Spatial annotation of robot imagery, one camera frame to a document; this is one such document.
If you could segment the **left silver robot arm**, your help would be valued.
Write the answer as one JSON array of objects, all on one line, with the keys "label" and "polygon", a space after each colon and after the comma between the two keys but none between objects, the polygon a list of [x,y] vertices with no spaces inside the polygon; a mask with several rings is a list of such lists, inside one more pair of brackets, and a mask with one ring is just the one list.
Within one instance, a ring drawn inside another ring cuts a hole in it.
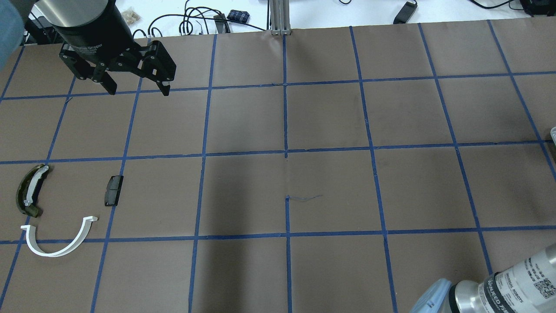
[{"label": "left silver robot arm", "polygon": [[59,57],[77,79],[92,80],[113,95],[117,83],[109,72],[132,73],[169,95],[175,62],[160,41],[140,46],[113,0],[3,0],[2,66],[21,44],[33,7],[63,38]]}]

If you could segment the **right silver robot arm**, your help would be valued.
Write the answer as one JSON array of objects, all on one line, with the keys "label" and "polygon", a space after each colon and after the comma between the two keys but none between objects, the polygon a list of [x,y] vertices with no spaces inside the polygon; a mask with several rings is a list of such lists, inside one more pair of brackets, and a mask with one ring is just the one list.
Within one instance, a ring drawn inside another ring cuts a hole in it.
[{"label": "right silver robot arm", "polygon": [[488,276],[481,283],[437,280],[411,313],[554,313],[556,246]]}]

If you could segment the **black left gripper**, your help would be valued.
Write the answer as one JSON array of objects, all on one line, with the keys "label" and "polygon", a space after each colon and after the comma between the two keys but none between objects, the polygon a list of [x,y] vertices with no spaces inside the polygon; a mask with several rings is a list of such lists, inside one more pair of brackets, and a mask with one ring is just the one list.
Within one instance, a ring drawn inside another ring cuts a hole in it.
[{"label": "black left gripper", "polygon": [[76,27],[53,27],[64,40],[58,56],[76,79],[92,80],[115,95],[117,83],[109,72],[132,73],[155,82],[169,96],[177,65],[161,41],[137,43],[119,10],[104,9]]}]

